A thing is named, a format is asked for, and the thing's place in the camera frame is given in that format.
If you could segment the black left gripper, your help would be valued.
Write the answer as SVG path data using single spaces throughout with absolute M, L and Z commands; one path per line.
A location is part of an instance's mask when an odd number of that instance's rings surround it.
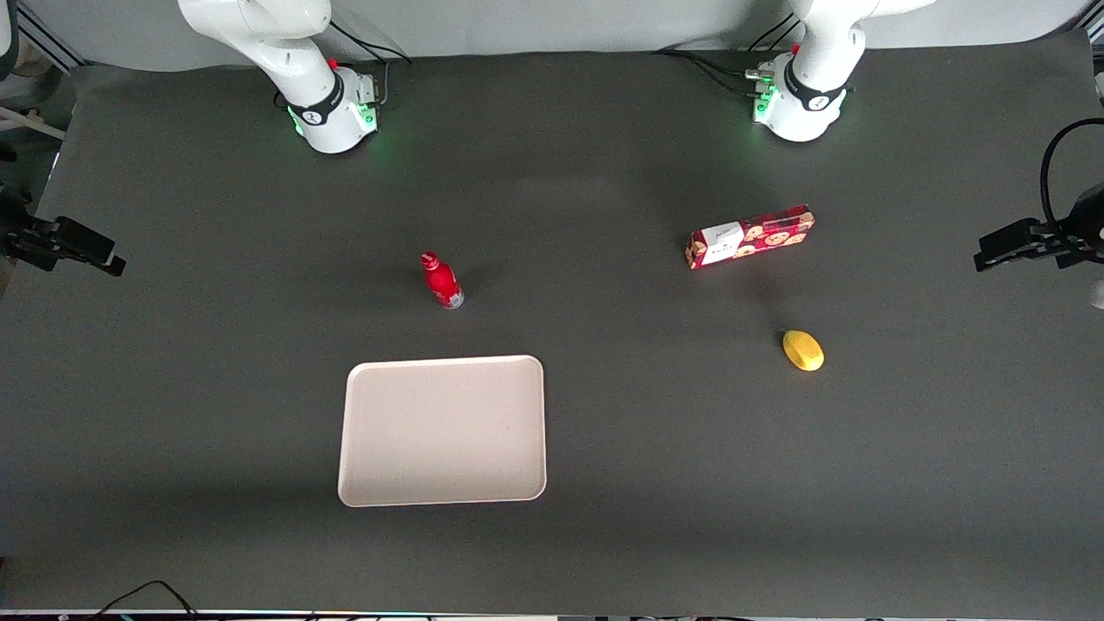
M 979 239 L 979 253 L 974 256 L 978 273 L 1017 260 L 1053 259 L 1057 269 L 1064 270 L 1084 262 L 1101 264 L 1103 256 L 1103 185 L 1082 192 L 1065 217 L 1065 236 L 1076 248 L 1069 253 L 1068 243 L 1057 229 L 1041 223 L 1036 217 L 1010 223 Z

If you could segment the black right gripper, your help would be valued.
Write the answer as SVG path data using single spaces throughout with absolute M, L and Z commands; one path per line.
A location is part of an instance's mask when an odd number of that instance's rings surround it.
M 3 256 L 24 262 L 44 272 L 52 272 L 63 260 L 72 260 L 119 278 L 126 267 L 126 260 L 115 255 L 116 244 L 109 236 L 100 235 L 67 215 L 59 215 L 54 221 L 51 245 L 40 239 L 38 230 L 43 221 L 26 212 L 26 197 L 3 185 L 1 187 L 1 245 Z

